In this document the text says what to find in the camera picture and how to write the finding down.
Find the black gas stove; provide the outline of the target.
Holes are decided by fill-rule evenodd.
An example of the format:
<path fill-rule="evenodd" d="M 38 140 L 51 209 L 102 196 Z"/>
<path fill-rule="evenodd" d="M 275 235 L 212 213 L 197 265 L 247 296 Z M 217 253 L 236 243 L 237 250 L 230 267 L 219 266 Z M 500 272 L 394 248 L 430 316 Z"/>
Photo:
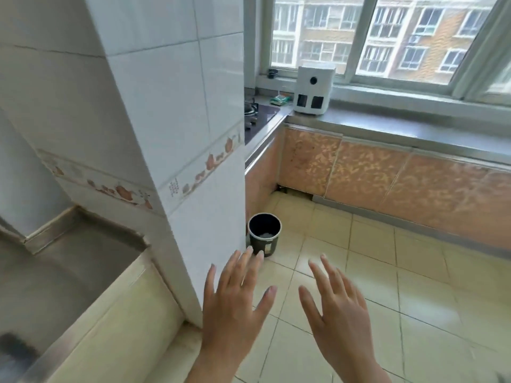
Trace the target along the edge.
<path fill-rule="evenodd" d="M 255 102 L 255 98 L 244 102 L 244 143 L 247 145 L 262 130 L 280 108 Z"/>

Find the black trash bin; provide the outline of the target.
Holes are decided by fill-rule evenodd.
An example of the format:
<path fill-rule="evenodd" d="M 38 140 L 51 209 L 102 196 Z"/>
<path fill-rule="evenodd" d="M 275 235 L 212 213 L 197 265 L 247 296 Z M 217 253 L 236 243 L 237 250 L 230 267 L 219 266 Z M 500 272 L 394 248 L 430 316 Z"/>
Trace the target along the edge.
<path fill-rule="evenodd" d="M 283 224 L 280 219 L 272 213 L 257 213 L 253 215 L 248 221 L 247 229 L 250 245 L 253 248 L 253 253 L 256 255 L 262 251 L 265 257 L 272 256 L 276 251 L 278 238 L 283 230 Z M 275 234 L 274 239 L 259 239 L 258 235 L 265 232 Z"/>

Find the person's right hand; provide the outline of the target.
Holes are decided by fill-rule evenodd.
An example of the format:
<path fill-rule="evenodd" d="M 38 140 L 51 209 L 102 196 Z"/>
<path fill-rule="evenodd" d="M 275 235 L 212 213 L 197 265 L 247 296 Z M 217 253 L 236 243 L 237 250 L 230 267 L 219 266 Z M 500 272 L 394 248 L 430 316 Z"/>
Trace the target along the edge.
<path fill-rule="evenodd" d="M 319 291 L 320 274 L 326 276 L 327 272 L 312 261 L 309 267 Z M 343 378 L 349 377 L 355 365 L 376 361 L 376 357 L 366 300 L 354 283 L 339 271 L 348 299 L 323 300 L 320 295 L 323 328 L 311 330 L 323 357 L 344 383 Z"/>

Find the person's left hand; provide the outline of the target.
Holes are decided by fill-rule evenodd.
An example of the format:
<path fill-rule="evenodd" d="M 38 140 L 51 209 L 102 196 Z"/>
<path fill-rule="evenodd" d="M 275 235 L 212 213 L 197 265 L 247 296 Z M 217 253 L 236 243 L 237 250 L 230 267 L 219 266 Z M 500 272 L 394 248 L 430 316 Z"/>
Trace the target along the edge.
<path fill-rule="evenodd" d="M 202 348 L 245 358 L 265 322 L 252 320 L 254 289 L 264 254 L 253 253 L 253 289 L 236 289 L 236 263 L 241 254 L 237 250 L 231 255 L 215 284 L 214 296 L 203 304 Z"/>

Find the white air fryer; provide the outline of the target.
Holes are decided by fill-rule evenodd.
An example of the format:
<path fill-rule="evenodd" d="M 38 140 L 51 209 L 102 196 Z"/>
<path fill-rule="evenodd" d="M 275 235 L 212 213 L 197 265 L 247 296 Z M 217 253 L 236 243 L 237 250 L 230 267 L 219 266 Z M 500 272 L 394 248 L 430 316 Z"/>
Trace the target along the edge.
<path fill-rule="evenodd" d="M 293 110 L 323 115 L 329 107 L 336 66 L 334 63 L 304 63 L 298 67 Z"/>

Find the person's left forearm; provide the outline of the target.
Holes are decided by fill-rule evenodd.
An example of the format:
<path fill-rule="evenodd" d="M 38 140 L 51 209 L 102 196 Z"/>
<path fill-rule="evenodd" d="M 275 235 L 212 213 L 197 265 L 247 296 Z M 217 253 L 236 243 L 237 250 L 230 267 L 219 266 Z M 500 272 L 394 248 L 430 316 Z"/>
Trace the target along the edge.
<path fill-rule="evenodd" d="M 231 383 L 244 358 L 201 349 L 184 383 Z"/>

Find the grey framed window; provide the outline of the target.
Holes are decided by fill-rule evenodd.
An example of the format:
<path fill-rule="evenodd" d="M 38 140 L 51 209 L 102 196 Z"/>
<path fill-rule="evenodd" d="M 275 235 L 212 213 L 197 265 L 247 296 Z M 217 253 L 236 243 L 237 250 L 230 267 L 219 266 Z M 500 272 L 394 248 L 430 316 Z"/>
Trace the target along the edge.
<path fill-rule="evenodd" d="M 266 89 L 292 92 L 299 66 L 334 63 L 338 91 L 511 108 L 511 0 L 264 0 L 262 45 Z"/>

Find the person's right forearm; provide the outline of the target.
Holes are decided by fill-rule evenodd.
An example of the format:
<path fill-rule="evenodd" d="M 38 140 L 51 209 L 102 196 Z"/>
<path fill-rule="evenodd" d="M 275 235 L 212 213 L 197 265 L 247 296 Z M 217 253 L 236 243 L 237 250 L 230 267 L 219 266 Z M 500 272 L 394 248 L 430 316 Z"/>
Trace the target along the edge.
<path fill-rule="evenodd" d="M 374 360 L 353 367 L 344 383 L 393 383 L 388 373 Z"/>

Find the orange patterned cabinet side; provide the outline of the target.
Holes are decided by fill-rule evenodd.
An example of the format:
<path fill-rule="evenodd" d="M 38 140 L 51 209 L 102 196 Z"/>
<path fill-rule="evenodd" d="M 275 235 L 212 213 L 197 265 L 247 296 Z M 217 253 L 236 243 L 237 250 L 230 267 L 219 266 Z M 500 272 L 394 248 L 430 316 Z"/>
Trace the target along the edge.
<path fill-rule="evenodd" d="M 284 128 L 279 128 L 265 147 L 257 154 L 245 174 L 245 222 L 265 212 L 271 194 L 277 188 L 278 170 L 284 139 Z"/>

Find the orange patterned cabinet door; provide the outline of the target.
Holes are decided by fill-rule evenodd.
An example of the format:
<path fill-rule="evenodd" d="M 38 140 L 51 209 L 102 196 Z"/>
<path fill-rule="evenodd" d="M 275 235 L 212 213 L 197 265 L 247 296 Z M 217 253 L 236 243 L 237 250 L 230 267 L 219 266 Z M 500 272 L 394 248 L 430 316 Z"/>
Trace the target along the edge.
<path fill-rule="evenodd" d="M 286 128 L 278 185 L 324 196 L 342 137 Z"/>
<path fill-rule="evenodd" d="M 440 229 L 488 173 L 474 163 L 412 154 L 378 212 Z"/>
<path fill-rule="evenodd" d="M 377 211 L 410 156 L 410 148 L 342 140 L 324 198 Z"/>
<path fill-rule="evenodd" d="M 490 171 L 456 216 L 460 235 L 511 250 L 511 173 Z"/>

